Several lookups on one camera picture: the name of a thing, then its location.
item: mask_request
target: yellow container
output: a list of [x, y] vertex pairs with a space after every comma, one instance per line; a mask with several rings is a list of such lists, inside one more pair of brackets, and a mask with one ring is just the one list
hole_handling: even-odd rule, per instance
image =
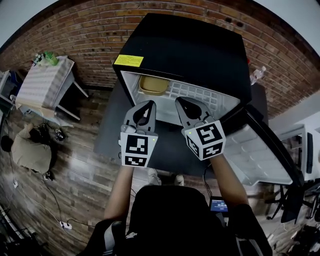
[[139, 81], [140, 90], [148, 95], [161, 96], [165, 94], [169, 80], [154, 76], [142, 75]]

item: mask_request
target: black chair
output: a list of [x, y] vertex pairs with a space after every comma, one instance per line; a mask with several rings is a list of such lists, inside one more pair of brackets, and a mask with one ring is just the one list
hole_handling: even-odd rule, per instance
[[[292, 220], [297, 222], [297, 218], [302, 205], [311, 208], [310, 215], [308, 218], [313, 218], [318, 207], [318, 197], [320, 195], [320, 178], [315, 181], [306, 182], [303, 187], [289, 186], [286, 193], [284, 193], [284, 188], [280, 186], [280, 199], [266, 200], [266, 204], [279, 203], [273, 216], [267, 217], [267, 220], [273, 220], [276, 214], [281, 208], [283, 208], [283, 214], [281, 217], [281, 223], [286, 223]], [[315, 196], [312, 202], [305, 200], [305, 197]]]

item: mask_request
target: wooden floor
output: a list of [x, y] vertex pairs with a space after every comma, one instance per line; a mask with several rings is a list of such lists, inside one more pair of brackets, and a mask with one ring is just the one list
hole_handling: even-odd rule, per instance
[[[47, 185], [59, 202], [62, 221], [73, 219], [94, 226], [103, 219], [119, 166], [115, 164], [113, 159], [93, 152], [99, 124], [111, 93], [91, 90], [88, 94], [89, 98], [83, 98], [81, 94], [73, 95], [79, 98], [79, 105], [75, 106], [75, 109], [78, 111], [81, 121], [73, 122], [73, 128], [62, 128], [67, 138], [58, 145], [57, 162], [52, 169], [55, 180], [48, 181]], [[26, 114], [23, 117], [19, 110], [13, 110], [8, 118], [9, 126], [4, 124], [1, 136], [9, 132], [9, 136], [14, 138], [24, 127], [24, 123], [29, 122], [39, 125], [43, 119], [35, 114]], [[51, 122], [50, 125], [53, 128], [57, 127]], [[3, 208], [10, 209], [9, 216], [19, 228], [36, 231], [38, 241], [40, 243], [47, 242], [48, 246], [45, 246], [45, 249], [53, 256], [73, 256], [81, 252], [86, 246], [84, 242], [89, 240], [94, 228], [71, 222], [72, 230], [64, 231], [55, 219], [60, 220], [58, 206], [46, 188], [41, 175], [12, 164], [14, 177], [19, 183], [16, 189], [13, 186], [9, 154], [1, 150], [0, 203]], [[198, 189], [208, 199], [201, 177], [185, 176], [184, 180], [185, 186]], [[147, 169], [135, 170], [132, 189], [137, 192], [147, 183]], [[208, 180], [208, 183], [213, 195], [219, 196], [217, 182], [211, 179]], [[266, 220], [266, 214], [268, 211], [272, 213], [275, 205], [272, 205], [270, 209], [270, 206], [263, 202], [274, 189], [272, 185], [262, 184], [246, 187], [250, 205], [263, 230], [267, 236], [274, 234], [270, 243], [274, 245], [279, 243], [279, 240], [286, 241], [277, 244], [277, 251], [281, 252], [281, 250], [287, 250], [291, 243], [290, 236], [306, 222], [304, 219], [306, 211], [301, 211], [301, 218], [296, 226], [288, 223], [283, 227], [280, 224], [281, 213], [272, 221]]]

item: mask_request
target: yellow warning label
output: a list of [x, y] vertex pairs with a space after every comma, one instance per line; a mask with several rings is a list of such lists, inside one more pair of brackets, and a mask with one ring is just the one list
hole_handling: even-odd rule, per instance
[[140, 67], [140, 64], [143, 59], [144, 59], [144, 57], [120, 54], [118, 56], [118, 58], [116, 58], [114, 64], [124, 65], [124, 66], [132, 66], [132, 67]]

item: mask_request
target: black table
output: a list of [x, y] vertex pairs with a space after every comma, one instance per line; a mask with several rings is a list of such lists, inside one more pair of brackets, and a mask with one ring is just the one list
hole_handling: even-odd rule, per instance
[[[266, 94], [263, 86], [259, 84], [252, 86], [252, 104], [264, 115], [265, 122], [268, 122], [268, 118], [266, 118], [268, 116]], [[132, 105], [120, 82], [117, 81], [101, 121], [98, 137], [94, 144], [94, 152], [116, 159], [119, 165], [121, 164], [119, 159], [121, 148], [118, 143], [120, 127], [130, 108], [132, 108]], [[155, 132], [158, 134], [159, 139], [148, 167], [171, 173], [202, 176], [209, 161], [200, 161], [192, 153], [187, 147], [186, 139], [182, 135], [181, 129], [182, 126], [156, 121]]]

